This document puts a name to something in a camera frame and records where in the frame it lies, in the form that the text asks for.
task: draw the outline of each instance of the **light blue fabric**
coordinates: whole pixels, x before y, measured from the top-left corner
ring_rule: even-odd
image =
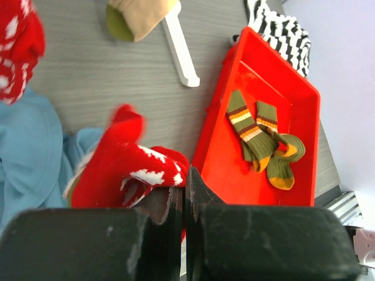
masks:
[[[102,134],[64,133],[49,100],[29,87],[13,105],[0,104],[0,233],[23,210],[65,207],[62,192],[76,164]]]

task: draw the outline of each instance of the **tan and green sock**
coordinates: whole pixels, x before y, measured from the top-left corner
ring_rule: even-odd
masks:
[[[274,187],[290,190],[295,179],[289,163],[298,161],[305,154],[305,146],[296,136],[278,133],[277,110],[270,104],[257,102],[257,124],[277,142],[287,146],[287,151],[275,151],[267,166],[267,177]]]
[[[267,167],[272,154],[278,147],[278,142],[258,127],[247,108],[241,91],[235,90],[231,93],[227,115],[240,138],[250,149],[245,156],[253,161],[255,171],[260,173]]]

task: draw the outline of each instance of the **red box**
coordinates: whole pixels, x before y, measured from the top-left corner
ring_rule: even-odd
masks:
[[[277,107],[280,133],[303,141],[305,156],[291,163],[295,184],[291,190],[270,185],[266,173],[255,173],[243,160],[240,139],[226,109],[233,90],[241,90],[251,113],[255,102]],[[319,139],[320,95],[251,28],[244,28],[233,46],[207,109],[207,118],[192,165],[205,183],[227,204],[313,206]]]

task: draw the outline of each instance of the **zebra print fabric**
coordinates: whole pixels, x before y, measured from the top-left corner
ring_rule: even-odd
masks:
[[[248,25],[259,33],[281,57],[303,77],[309,74],[311,41],[294,16],[280,15],[270,10],[265,0],[244,0]],[[231,38],[232,43],[239,35]]]

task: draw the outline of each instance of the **gray table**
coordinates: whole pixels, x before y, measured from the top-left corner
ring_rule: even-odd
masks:
[[[51,99],[66,130],[105,126],[111,111],[126,102],[147,117],[145,146],[163,145],[192,158],[228,38],[247,24],[242,0],[182,2],[179,18],[201,78],[198,88],[181,86],[160,25],[139,43],[117,42],[106,28],[106,1],[34,2],[47,51],[31,85]],[[315,195],[337,184],[321,127]]]

